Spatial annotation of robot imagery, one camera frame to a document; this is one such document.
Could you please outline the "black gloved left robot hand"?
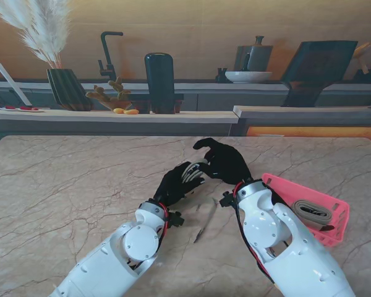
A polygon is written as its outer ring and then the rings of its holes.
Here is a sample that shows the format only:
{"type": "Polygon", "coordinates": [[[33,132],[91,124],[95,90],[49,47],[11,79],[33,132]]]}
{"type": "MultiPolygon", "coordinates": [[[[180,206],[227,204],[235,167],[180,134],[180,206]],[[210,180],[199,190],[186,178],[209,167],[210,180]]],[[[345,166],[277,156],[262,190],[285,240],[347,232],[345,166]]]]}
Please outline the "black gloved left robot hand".
{"type": "Polygon", "coordinates": [[[179,202],[187,193],[202,185],[205,182],[205,179],[202,177],[195,178],[186,183],[182,182],[182,174],[189,165],[190,162],[187,161],[168,171],[163,176],[163,179],[153,196],[153,200],[169,207],[170,205],[179,202]]]}

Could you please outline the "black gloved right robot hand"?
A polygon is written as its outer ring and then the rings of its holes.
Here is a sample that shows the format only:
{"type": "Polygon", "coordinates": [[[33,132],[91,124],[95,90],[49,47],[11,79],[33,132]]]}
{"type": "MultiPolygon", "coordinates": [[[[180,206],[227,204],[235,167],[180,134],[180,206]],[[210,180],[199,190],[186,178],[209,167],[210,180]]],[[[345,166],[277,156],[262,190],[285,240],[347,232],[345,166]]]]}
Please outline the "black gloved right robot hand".
{"type": "Polygon", "coordinates": [[[198,140],[193,149],[199,150],[205,147],[209,148],[204,156],[208,163],[200,163],[199,170],[208,177],[220,179],[231,185],[253,180],[243,156],[234,147],[209,137],[198,140]]]}

